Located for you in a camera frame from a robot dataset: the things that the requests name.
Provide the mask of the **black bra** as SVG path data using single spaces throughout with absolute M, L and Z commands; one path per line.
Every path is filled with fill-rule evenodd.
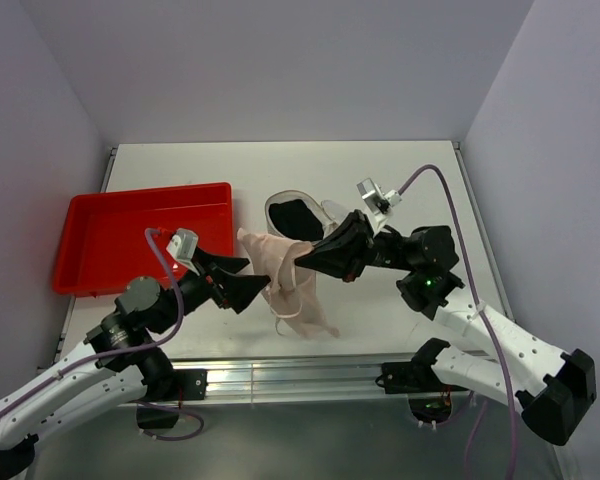
M 267 213 L 269 226 L 276 235 L 309 242 L 324 237 L 323 224 L 301 199 L 272 203 Z

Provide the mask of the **pink bra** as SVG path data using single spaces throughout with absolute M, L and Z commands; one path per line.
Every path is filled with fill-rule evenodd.
M 295 264 L 314 250 L 311 242 L 250 233 L 243 228 L 238 229 L 237 240 L 248 255 L 253 273 L 270 279 L 261 294 L 276 318 L 276 330 L 284 322 L 304 339 L 322 332 L 333 338 L 340 336 L 339 329 L 327 322 L 318 299 L 316 272 Z

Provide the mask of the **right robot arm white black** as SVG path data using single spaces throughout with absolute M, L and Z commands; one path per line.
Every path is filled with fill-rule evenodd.
M 366 216 L 354 211 L 295 263 L 344 282 L 367 267 L 403 271 L 396 287 L 406 305 L 487 355 L 478 358 L 431 338 L 410 361 L 383 365 L 386 393 L 438 386 L 471 390 L 512 408 L 541 439 L 566 445 L 597 398 L 593 358 L 551 345 L 500 314 L 453 273 L 458 261 L 445 225 L 420 227 L 408 236 L 392 227 L 375 233 Z

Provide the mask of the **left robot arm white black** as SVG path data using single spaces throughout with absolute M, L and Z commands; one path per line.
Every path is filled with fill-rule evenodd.
M 34 461 L 55 433 L 127 402 L 170 399 L 178 391 L 171 361 L 154 334 L 170 340 L 184 317 L 207 301 L 244 311 L 269 284 L 243 274 L 243 258 L 197 251 L 193 270 L 170 288 L 137 277 L 114 310 L 64 358 L 0 399 L 0 479 L 12 479 Z

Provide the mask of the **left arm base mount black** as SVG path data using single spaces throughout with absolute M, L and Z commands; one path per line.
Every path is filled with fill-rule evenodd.
M 135 419 L 140 432 L 163 441 L 199 435 L 204 428 L 204 420 L 188 403 L 204 400 L 206 388 L 206 370 L 176 370 L 161 394 L 147 393 L 136 402 Z M 181 420 L 192 420 L 195 429 L 187 434 L 175 434 L 174 429 Z

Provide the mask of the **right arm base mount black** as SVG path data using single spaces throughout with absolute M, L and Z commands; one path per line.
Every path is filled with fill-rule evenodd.
M 428 366 L 413 361 L 383 363 L 374 383 L 387 395 L 432 394 L 408 400 L 410 412 L 418 421 L 433 425 L 451 416 L 451 387 L 443 384 Z

